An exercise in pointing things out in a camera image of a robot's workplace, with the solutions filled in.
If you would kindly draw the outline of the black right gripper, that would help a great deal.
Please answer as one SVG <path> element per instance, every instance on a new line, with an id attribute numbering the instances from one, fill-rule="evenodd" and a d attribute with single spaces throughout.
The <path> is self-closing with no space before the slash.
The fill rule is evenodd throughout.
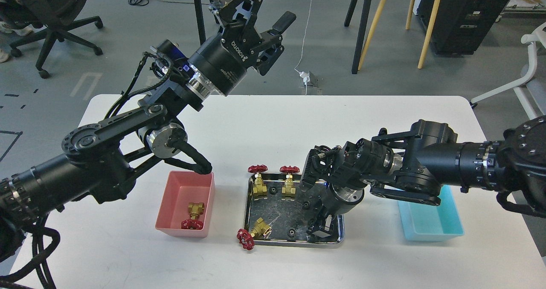
<path id="1" fill-rule="evenodd" d="M 304 170 L 302 172 L 302 191 L 312 189 L 318 180 L 324 180 L 320 198 L 315 204 L 317 213 L 308 223 L 307 234 L 318 238 L 327 238 L 337 234 L 337 215 L 344 214 L 363 201 L 363 189 L 354 190 L 343 187 L 340 182 L 334 182 L 333 161 L 340 151 L 337 146 L 330 149 L 327 146 L 316 146 L 310 149 Z"/>

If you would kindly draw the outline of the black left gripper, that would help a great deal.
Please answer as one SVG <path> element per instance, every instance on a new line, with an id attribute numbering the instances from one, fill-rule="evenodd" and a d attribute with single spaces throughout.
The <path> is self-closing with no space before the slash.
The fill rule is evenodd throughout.
<path id="1" fill-rule="evenodd" d="M 265 75 L 284 52 L 283 33 L 296 20 L 286 11 L 269 30 L 254 27 L 264 0 L 213 0 L 211 13 L 220 21 L 215 36 L 207 39 L 189 58 L 190 67 L 203 84 L 227 96 L 246 76 L 249 68 Z"/>

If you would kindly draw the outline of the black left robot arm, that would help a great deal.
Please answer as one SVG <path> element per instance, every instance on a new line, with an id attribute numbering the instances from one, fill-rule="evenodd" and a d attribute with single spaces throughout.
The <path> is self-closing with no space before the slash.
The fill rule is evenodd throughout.
<path id="1" fill-rule="evenodd" d="M 62 140 L 63 153 L 1 181 L 1 260 L 13 256 L 25 234 L 32 236 L 32 258 L 1 277 L 1 287 L 36 271 L 45 289 L 54 289 L 47 258 L 60 244 L 60 233 L 47 228 L 51 211 L 88 195 L 97 203 L 125 199 L 135 181 L 160 161 L 197 174 L 211 163 L 187 142 L 178 120 L 186 108 L 199 111 L 212 93 L 228 95 L 249 68 L 265 75 L 284 51 L 283 33 L 295 21 L 286 12 L 265 32 L 254 28 L 264 0 L 211 0 L 220 21 L 216 35 L 186 58 L 164 42 L 144 52 L 128 89 L 105 118 L 86 124 Z"/>

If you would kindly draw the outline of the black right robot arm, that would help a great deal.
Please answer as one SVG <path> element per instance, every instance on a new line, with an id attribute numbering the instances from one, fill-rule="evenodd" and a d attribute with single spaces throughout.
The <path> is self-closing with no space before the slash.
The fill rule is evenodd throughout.
<path id="1" fill-rule="evenodd" d="M 388 134 L 382 128 L 371 140 L 308 153 L 300 179 L 305 192 L 318 180 L 318 213 L 308 234 L 331 235 L 328 217 L 347 213 L 363 200 L 363 189 L 382 198 L 439 206 L 442 186 L 497 192 L 507 211 L 545 217 L 545 116 L 505 130 L 504 140 L 458 143 L 446 123 L 418 120 L 411 129 Z"/>

